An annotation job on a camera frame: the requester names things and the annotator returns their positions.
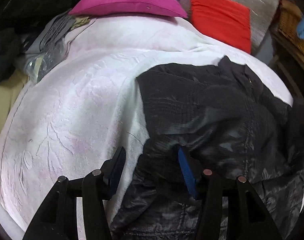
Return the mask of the wicker basket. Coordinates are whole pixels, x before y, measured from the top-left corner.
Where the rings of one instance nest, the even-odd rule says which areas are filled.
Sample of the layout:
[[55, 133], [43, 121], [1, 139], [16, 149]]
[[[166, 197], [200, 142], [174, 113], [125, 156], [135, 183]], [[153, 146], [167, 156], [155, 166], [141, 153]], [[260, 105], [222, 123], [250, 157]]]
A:
[[281, 0], [270, 31], [272, 37], [287, 50], [304, 71], [304, 40], [300, 39], [296, 32], [302, 19], [302, 13], [297, 5]]

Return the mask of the black clothes pile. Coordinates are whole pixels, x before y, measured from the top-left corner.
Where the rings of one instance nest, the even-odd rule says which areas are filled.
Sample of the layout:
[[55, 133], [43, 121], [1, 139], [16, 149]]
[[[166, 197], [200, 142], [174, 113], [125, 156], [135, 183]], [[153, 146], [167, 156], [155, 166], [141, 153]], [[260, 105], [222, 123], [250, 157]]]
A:
[[14, 59], [23, 52], [22, 36], [38, 36], [53, 17], [71, 7], [70, 0], [0, 0], [0, 82], [14, 71]]

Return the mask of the black quilted jacket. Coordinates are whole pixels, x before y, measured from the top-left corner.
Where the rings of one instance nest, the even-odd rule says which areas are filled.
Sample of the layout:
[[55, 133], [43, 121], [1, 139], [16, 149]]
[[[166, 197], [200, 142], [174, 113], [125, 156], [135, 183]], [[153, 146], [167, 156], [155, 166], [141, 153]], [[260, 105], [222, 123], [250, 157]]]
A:
[[178, 150], [202, 168], [253, 186], [281, 239], [304, 197], [304, 101], [275, 97], [247, 66], [161, 64], [137, 77], [149, 134], [121, 207], [114, 239], [192, 239], [201, 200], [187, 191]]

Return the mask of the grey folded garment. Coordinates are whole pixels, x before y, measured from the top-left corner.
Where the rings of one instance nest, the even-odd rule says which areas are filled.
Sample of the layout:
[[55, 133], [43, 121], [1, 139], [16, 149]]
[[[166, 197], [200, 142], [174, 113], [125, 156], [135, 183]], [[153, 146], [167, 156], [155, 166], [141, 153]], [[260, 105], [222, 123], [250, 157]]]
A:
[[25, 40], [24, 54], [17, 66], [36, 84], [67, 56], [66, 35], [90, 23], [89, 17], [74, 17], [68, 11], [55, 16], [33, 41]]

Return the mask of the red-orange cushion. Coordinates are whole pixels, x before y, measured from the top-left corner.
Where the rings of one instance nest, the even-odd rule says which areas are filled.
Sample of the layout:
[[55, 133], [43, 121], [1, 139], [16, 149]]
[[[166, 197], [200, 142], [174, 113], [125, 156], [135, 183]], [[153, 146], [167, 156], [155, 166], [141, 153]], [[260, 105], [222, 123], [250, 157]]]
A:
[[250, 9], [231, 0], [191, 0], [191, 22], [200, 33], [251, 53]]

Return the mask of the white embossed bedspread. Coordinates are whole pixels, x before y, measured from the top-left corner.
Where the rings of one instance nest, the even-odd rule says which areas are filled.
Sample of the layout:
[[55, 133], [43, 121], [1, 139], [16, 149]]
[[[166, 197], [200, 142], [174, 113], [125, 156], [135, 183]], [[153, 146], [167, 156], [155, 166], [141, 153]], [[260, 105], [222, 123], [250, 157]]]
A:
[[59, 176], [83, 177], [123, 146], [121, 184], [105, 206], [113, 220], [148, 139], [135, 79], [151, 67], [204, 66], [228, 56], [248, 65], [277, 98], [293, 101], [265, 63], [179, 17], [96, 18], [66, 40], [67, 58], [38, 84], [25, 85], [0, 135], [0, 223], [12, 239], [23, 238]]

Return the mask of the magenta pillow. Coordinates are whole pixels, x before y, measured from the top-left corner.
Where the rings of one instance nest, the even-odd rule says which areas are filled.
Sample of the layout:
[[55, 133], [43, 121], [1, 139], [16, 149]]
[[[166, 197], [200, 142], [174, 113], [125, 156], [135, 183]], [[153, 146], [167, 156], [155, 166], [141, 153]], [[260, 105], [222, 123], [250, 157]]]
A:
[[69, 14], [106, 16], [128, 12], [187, 18], [177, 0], [81, 0]]

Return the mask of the light blue cloth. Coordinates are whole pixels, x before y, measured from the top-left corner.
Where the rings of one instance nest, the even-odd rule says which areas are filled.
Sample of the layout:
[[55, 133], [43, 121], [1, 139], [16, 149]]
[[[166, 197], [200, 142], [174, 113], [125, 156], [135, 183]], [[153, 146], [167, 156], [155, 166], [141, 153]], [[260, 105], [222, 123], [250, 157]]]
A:
[[301, 19], [301, 21], [298, 23], [296, 27], [296, 34], [298, 38], [304, 40], [304, 17]]

